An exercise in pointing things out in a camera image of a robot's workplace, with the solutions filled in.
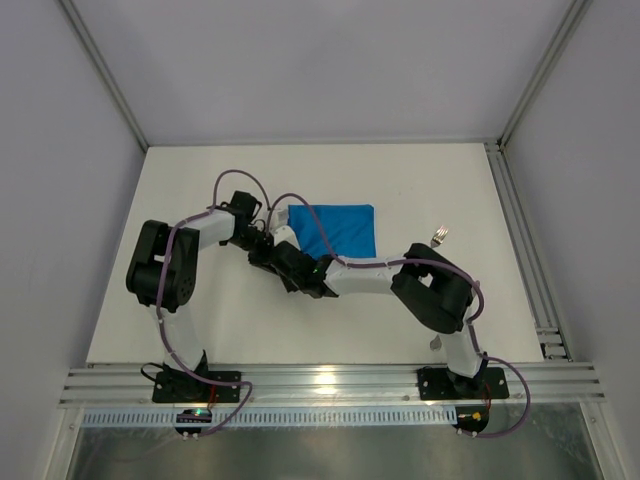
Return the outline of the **blue satin napkin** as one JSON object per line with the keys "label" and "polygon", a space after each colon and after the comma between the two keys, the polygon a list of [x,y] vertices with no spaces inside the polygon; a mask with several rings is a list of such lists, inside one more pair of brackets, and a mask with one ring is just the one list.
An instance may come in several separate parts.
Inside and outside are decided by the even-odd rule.
{"label": "blue satin napkin", "polygon": [[[372,205],[314,205],[313,209],[337,255],[350,258],[377,256],[375,209]],[[313,258],[329,254],[307,207],[289,205],[288,225],[304,253]]]}

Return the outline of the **silver table knife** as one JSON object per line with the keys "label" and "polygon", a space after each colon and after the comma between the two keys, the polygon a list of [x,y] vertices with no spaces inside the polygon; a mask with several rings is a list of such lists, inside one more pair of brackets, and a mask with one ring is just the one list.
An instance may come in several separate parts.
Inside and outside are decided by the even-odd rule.
{"label": "silver table knife", "polygon": [[439,335],[436,335],[429,343],[429,348],[431,351],[437,352],[442,348],[442,341]]}

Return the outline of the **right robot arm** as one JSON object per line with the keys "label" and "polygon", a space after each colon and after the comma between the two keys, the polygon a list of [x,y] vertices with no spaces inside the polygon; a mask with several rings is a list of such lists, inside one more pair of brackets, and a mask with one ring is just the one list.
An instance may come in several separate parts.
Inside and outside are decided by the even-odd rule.
{"label": "right robot arm", "polygon": [[447,359],[446,378],[456,394],[471,398],[484,388],[487,360],[473,329],[472,303],[482,300],[478,286],[432,248],[419,243],[403,255],[318,259],[287,241],[261,247],[249,262],[277,275],[289,292],[315,299],[351,294],[393,295],[417,321],[438,334]]}

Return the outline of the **left controller board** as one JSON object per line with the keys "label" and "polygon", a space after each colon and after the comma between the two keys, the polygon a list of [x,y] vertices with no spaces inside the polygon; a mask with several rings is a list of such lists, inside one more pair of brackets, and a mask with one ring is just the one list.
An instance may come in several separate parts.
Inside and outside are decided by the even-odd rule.
{"label": "left controller board", "polygon": [[205,408],[186,409],[176,415],[173,425],[182,439],[198,439],[212,426],[212,413]]}

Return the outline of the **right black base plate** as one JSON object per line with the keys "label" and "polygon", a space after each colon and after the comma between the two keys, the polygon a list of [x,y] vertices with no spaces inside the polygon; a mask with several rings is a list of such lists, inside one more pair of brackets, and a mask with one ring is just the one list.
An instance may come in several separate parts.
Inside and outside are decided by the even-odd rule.
{"label": "right black base plate", "polygon": [[423,367],[417,372],[421,400],[481,400],[486,396],[503,400],[510,397],[504,371],[483,366],[478,374],[465,377],[446,367]]}

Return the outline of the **right aluminium side rail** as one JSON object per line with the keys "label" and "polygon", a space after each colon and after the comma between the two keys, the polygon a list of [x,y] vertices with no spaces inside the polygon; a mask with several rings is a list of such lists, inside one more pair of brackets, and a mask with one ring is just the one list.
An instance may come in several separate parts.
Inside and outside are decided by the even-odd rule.
{"label": "right aluminium side rail", "polygon": [[506,221],[516,263],[545,361],[573,362],[557,302],[534,244],[524,205],[498,140],[484,144],[488,164]]}

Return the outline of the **silver fork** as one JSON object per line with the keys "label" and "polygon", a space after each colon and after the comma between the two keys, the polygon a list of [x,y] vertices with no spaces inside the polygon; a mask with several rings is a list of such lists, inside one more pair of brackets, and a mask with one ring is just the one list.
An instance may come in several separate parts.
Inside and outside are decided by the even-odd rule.
{"label": "silver fork", "polygon": [[446,239],[446,236],[449,233],[449,229],[442,225],[440,226],[432,235],[431,240],[430,240],[430,247],[431,248],[438,248],[440,247],[443,243],[444,240]]}

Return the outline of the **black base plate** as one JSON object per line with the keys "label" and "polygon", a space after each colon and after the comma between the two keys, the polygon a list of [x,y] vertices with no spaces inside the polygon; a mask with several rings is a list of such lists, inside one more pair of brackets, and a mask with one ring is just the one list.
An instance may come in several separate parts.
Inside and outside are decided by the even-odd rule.
{"label": "black base plate", "polygon": [[423,367],[417,372],[421,400],[481,400],[486,396],[503,400],[510,397],[504,371],[483,366],[478,374],[465,377],[446,367]]}
{"label": "black base plate", "polygon": [[152,402],[237,404],[240,401],[239,371],[209,371],[207,366],[200,366],[196,373],[216,384],[201,382],[183,370],[163,365],[153,378]]}

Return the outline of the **right aluminium frame post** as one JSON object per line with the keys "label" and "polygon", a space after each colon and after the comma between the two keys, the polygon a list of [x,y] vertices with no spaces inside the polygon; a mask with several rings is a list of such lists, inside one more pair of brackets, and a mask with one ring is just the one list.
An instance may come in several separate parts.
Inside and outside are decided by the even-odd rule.
{"label": "right aluminium frame post", "polygon": [[569,3],[497,140],[501,149],[510,143],[592,4],[591,0],[573,0]]}

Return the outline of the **aluminium frame post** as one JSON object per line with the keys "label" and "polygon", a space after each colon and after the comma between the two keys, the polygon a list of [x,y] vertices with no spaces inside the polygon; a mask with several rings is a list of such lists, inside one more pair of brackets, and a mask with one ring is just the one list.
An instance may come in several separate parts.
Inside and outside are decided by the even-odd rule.
{"label": "aluminium frame post", "polygon": [[55,4],[136,144],[143,153],[147,153],[149,141],[76,3],[72,0],[56,0]]}
{"label": "aluminium frame post", "polygon": [[569,3],[497,140],[501,149],[510,143],[592,4],[591,0],[573,0]]}

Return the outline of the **controller board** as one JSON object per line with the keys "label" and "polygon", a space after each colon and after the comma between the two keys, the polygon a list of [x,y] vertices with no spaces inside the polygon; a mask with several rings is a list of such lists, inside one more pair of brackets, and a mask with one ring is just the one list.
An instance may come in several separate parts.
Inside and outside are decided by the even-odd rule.
{"label": "controller board", "polygon": [[479,436],[488,426],[490,414],[476,408],[457,408],[453,428],[459,435]]}
{"label": "controller board", "polygon": [[176,415],[173,425],[182,439],[198,439],[212,426],[212,413],[205,408],[186,409]]}

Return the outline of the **left aluminium frame post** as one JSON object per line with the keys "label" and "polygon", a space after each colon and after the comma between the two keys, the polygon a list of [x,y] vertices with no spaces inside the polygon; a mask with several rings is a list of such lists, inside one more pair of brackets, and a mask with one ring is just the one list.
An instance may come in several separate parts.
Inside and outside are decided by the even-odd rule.
{"label": "left aluminium frame post", "polygon": [[72,0],[56,0],[55,4],[136,144],[143,153],[147,153],[149,141],[76,3]]}

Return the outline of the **right controller board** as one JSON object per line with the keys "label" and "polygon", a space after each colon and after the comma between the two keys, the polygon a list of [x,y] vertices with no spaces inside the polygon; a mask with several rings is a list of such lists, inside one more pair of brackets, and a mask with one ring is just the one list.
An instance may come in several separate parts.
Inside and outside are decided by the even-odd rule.
{"label": "right controller board", "polygon": [[457,408],[453,428],[459,435],[479,436],[488,426],[490,414],[476,408]]}

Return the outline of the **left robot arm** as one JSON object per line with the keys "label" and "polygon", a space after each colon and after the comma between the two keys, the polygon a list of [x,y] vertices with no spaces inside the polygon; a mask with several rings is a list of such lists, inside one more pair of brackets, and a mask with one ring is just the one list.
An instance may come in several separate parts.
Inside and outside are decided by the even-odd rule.
{"label": "left robot arm", "polygon": [[166,355],[166,367],[206,383],[207,358],[188,308],[195,291],[199,253],[212,246],[236,246],[251,265],[268,273],[274,247],[266,227],[255,225],[262,203],[236,191],[229,202],[213,205],[171,226],[148,220],[139,233],[125,284],[151,310]]}

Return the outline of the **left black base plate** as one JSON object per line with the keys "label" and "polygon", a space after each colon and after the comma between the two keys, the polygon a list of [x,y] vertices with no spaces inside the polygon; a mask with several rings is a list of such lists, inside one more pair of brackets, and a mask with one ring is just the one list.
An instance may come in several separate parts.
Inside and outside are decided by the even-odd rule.
{"label": "left black base plate", "polygon": [[240,401],[239,371],[209,371],[207,366],[200,366],[196,373],[216,384],[201,382],[183,370],[163,365],[153,378],[152,402],[237,404]]}

